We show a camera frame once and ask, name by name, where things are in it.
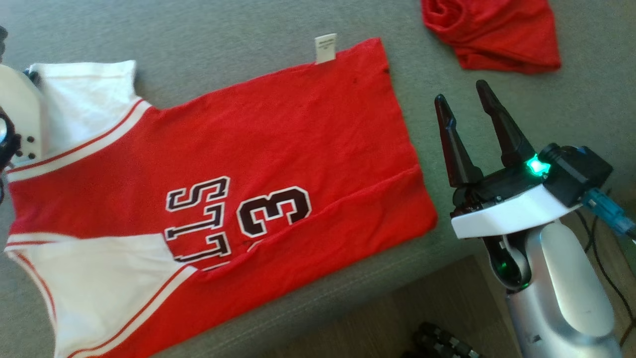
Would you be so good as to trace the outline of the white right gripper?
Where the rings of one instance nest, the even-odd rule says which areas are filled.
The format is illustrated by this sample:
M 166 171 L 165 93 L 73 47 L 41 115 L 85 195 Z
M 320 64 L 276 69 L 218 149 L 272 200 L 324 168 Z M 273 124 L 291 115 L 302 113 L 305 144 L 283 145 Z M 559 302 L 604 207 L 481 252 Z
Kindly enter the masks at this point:
M 455 189 L 455 209 L 450 213 L 455 236 L 517 233 L 578 209 L 580 203 L 563 204 L 544 186 L 551 166 L 535 157 L 535 149 L 487 81 L 477 80 L 476 89 L 493 123 L 505 167 L 487 176 L 471 161 L 445 96 L 439 94 L 434 100 L 448 181 Z

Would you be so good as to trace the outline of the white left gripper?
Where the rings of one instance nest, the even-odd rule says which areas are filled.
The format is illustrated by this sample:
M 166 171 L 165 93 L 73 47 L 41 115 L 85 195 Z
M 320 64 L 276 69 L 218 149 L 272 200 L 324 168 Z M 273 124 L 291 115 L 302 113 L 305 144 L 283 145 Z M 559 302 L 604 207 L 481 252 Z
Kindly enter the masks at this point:
M 14 168 L 45 154 L 45 100 L 41 76 L 0 67 L 1 167 Z

